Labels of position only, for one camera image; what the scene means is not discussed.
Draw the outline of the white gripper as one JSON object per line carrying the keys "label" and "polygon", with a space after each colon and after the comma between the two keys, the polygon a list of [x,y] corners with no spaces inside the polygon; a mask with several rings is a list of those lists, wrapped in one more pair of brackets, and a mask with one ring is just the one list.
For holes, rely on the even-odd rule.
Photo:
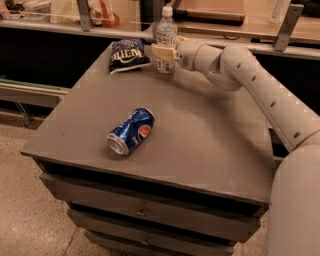
{"label": "white gripper", "polygon": [[204,42],[187,40],[186,37],[177,36],[175,45],[152,44],[152,53],[167,62],[174,62],[178,59],[178,64],[189,71],[205,71],[205,58],[201,55],[201,48]]}

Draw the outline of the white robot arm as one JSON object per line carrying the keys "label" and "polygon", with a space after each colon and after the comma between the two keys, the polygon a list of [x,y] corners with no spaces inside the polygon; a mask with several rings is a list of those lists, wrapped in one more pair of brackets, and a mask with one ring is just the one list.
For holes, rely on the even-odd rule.
{"label": "white robot arm", "polygon": [[320,117],[274,78],[250,50],[180,37],[155,56],[202,73],[218,88],[244,87],[288,151],[271,189],[267,256],[320,256]]}

